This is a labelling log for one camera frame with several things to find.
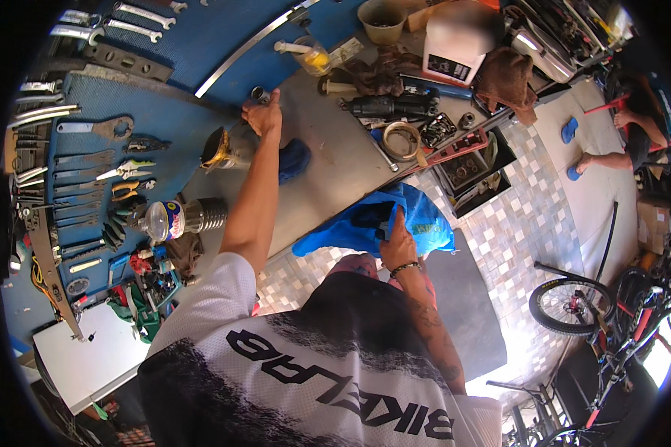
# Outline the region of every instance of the tattooed arm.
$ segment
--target tattooed arm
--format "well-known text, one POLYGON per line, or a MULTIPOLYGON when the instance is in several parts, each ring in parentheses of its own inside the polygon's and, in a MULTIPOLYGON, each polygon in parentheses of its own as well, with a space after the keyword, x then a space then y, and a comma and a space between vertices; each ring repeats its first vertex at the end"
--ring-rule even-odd
MULTIPOLYGON (((417 261, 415 241, 405 228, 405 217, 400 208, 396 214, 390 240, 381 242, 380 251, 383 263, 390 271, 417 261)), ((430 295, 422 274, 418 269, 410 267, 396 273, 396 278, 408 295, 408 306, 415 328, 427 344, 430 355, 450 391, 453 394, 466 394, 462 362, 437 309, 430 303, 430 295)))

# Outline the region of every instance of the workbench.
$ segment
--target workbench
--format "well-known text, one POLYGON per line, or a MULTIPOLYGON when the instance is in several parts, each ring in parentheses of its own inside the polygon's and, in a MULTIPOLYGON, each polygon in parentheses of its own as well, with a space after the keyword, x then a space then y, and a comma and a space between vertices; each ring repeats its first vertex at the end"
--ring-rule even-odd
MULTIPOLYGON (((355 37, 365 46, 356 57, 367 63, 375 61, 376 46, 368 40, 365 32, 358 31, 355 37)), ((424 30, 412 34, 403 32, 399 46, 404 51, 421 56, 423 40, 424 30)), ((283 113, 281 147, 291 138, 297 137, 311 148, 312 157, 304 174, 279 189, 269 257, 290 249, 292 244, 314 228, 371 192, 401 178, 403 173, 416 166, 415 162, 398 163, 398 171, 392 172, 360 122, 349 112, 340 110, 339 96, 322 96, 318 94, 317 85, 318 78, 299 69, 278 86, 283 113)), ((544 86, 546 82, 540 78, 533 82, 537 91, 544 86)), ((486 116, 473 101, 449 96, 441 96, 439 111, 445 112, 454 122, 464 113, 472 112, 475 128, 493 127, 501 121, 508 121, 511 114, 511 110, 507 109, 494 117, 486 116)), ((444 148, 467 133, 469 131, 460 130, 439 147, 444 148)), ((231 209, 245 175, 245 171, 234 170, 213 171, 205 175, 203 169, 200 169, 182 193, 187 200, 223 197, 231 209)), ((217 254, 222 235, 222 230, 201 233, 205 258, 199 262, 197 274, 208 271, 210 259, 217 254)))

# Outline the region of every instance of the foot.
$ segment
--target foot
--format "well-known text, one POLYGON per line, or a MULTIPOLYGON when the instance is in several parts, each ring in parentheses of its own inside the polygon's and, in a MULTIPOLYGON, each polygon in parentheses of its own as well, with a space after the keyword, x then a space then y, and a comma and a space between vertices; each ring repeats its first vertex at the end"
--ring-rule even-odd
POLYGON ((592 164, 593 159, 593 155, 584 152, 584 154, 582 154, 582 159, 577 163, 577 174, 584 174, 584 171, 592 164))

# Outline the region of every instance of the brown towel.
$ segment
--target brown towel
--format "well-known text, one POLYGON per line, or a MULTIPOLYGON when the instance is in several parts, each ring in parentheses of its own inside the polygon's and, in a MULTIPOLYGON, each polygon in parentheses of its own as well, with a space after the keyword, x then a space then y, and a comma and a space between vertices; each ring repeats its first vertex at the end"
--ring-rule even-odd
POLYGON ((490 112, 494 112, 499 102, 511 107, 522 124, 534 124, 537 115, 532 105, 537 95, 527 84, 532 78, 532 65, 530 56, 523 56, 512 48, 492 50, 480 69, 482 81, 477 86, 477 97, 490 112))

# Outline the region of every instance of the black rubber mat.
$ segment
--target black rubber mat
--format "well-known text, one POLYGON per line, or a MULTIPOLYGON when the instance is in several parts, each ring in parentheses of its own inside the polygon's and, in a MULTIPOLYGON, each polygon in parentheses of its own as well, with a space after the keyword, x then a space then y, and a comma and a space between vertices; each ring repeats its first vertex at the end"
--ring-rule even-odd
MULTIPOLYGON (((500 322, 489 301, 487 286, 459 228, 454 230, 454 255, 435 250, 425 261, 435 286, 437 309, 462 361, 465 380, 472 380, 507 363, 500 322)), ((387 269, 380 270, 382 281, 387 269)))

